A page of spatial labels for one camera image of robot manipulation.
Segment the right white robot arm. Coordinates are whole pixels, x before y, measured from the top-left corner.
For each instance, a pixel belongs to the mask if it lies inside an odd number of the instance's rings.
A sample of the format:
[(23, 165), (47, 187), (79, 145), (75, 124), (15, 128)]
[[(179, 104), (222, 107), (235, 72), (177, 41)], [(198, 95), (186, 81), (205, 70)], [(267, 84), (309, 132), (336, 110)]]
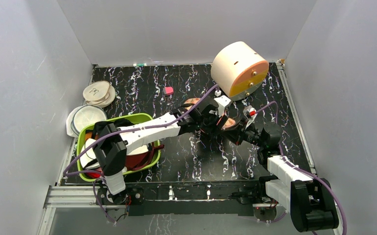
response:
[(261, 126), (241, 121), (222, 132), (236, 145), (244, 141), (256, 145), (258, 161), (271, 176), (259, 178), (257, 198), (268, 203), (272, 199), (290, 213), (299, 232), (336, 229), (339, 216), (326, 179), (314, 179), (302, 173), (286, 156), (281, 155), (279, 143), (282, 129), (274, 122)]

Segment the floral mesh laundry bag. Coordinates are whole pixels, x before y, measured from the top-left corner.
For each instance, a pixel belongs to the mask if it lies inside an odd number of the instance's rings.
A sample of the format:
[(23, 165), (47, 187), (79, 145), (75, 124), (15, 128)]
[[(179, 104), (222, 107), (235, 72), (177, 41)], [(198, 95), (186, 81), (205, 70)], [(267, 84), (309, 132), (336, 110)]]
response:
[[(201, 98), (189, 98), (184, 102), (182, 105), (186, 110), (189, 110), (194, 104), (198, 103)], [(217, 121), (217, 126), (220, 127), (221, 130), (225, 130), (227, 128), (235, 126), (236, 121), (233, 120), (232, 118), (229, 118), (227, 116), (225, 117), (220, 117)]]

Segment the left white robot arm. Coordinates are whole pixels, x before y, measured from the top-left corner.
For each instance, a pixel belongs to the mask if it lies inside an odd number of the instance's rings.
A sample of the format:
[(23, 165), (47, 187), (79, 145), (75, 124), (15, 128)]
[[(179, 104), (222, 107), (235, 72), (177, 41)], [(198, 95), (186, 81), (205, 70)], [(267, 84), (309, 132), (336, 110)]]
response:
[(217, 98), (207, 96), (147, 122), (121, 128), (113, 124), (105, 126), (93, 143), (93, 151), (102, 169), (108, 197), (116, 204), (126, 200), (123, 169), (126, 157), (132, 151), (164, 138), (199, 130), (206, 133), (220, 130), (225, 123), (222, 119), (225, 109), (230, 103), (225, 95)]

